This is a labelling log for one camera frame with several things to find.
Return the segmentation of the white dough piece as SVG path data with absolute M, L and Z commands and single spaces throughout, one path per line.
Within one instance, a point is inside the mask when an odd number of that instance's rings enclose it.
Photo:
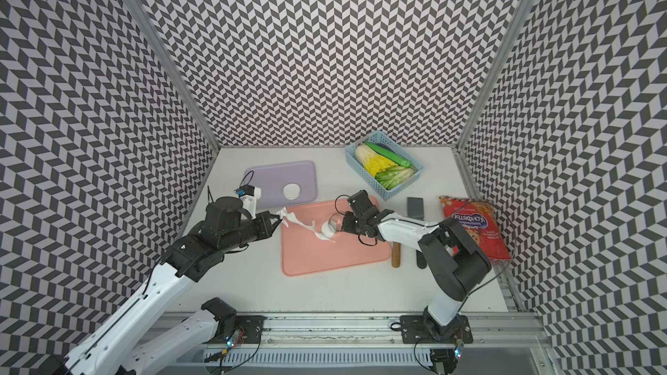
M 286 227 L 295 224 L 306 229 L 321 241 L 333 241 L 335 228 L 330 224 L 331 208 L 283 208 L 277 212 Z

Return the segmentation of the wooden rolling pin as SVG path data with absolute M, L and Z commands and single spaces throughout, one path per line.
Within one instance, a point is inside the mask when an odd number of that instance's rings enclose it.
M 392 244 L 391 265 L 394 268 L 401 266 L 401 243 L 394 242 Z

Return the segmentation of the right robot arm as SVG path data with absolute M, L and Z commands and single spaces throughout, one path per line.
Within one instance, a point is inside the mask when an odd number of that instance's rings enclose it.
M 342 231 L 388 243 L 399 243 L 422 253 L 439 290 L 426 316 L 439 327 L 450 326 L 463 304 L 492 264 L 472 236 L 453 217 L 441 222 L 406 218 L 379 210 L 364 190 L 347 197 Z

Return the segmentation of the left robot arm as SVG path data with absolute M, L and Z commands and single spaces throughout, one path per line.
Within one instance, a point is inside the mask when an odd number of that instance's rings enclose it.
M 236 309 L 213 298 L 178 326 L 141 341 L 168 307 L 226 255 L 272 237 L 281 217 L 257 213 L 255 204 L 251 196 L 208 204 L 205 219 L 167 249 L 148 279 L 95 333 L 64 356 L 48 356 L 38 373 L 156 374 L 197 345 L 233 336 Z

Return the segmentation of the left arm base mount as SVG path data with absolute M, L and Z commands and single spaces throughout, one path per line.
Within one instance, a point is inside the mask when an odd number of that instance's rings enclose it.
M 220 298 L 206 301 L 201 310 L 206 310 L 214 316 L 214 336 L 206 344 L 228 343 L 236 330 L 243 332 L 243 344 L 257 344 L 262 342 L 262 331 L 266 317 L 260 314 L 239 315 L 234 307 Z

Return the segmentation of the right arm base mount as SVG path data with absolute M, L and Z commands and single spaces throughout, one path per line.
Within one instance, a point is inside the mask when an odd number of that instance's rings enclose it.
M 474 342 L 469 320 L 467 316 L 460 314 L 446 325 L 439 324 L 428 312 L 421 315 L 404 314 L 399 317 L 397 324 L 398 326 L 393 325 L 393 329 L 401 333 L 404 344 L 431 342 L 454 345 L 462 341 L 464 345 L 468 345 Z

